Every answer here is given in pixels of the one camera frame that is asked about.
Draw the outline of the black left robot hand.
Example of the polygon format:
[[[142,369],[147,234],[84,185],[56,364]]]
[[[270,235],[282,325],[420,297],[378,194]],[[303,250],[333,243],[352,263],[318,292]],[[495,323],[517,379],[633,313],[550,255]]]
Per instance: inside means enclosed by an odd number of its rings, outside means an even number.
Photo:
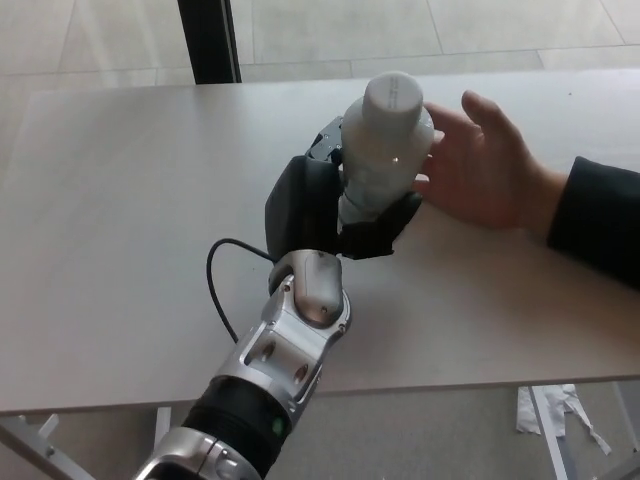
[[[273,262],[303,249],[353,260],[389,256],[422,202],[409,192],[371,221],[338,225],[344,190],[340,116],[326,125],[305,154],[292,158],[265,204],[267,252]]]

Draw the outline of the person's bare hand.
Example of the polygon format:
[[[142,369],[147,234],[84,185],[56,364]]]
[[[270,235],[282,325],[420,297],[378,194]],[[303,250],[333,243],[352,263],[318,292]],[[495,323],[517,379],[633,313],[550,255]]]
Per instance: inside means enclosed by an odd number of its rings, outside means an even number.
[[[515,124],[494,101],[473,91],[463,111],[425,105],[438,136],[414,189],[453,218],[496,230],[525,230],[544,240],[567,183],[531,154]]]

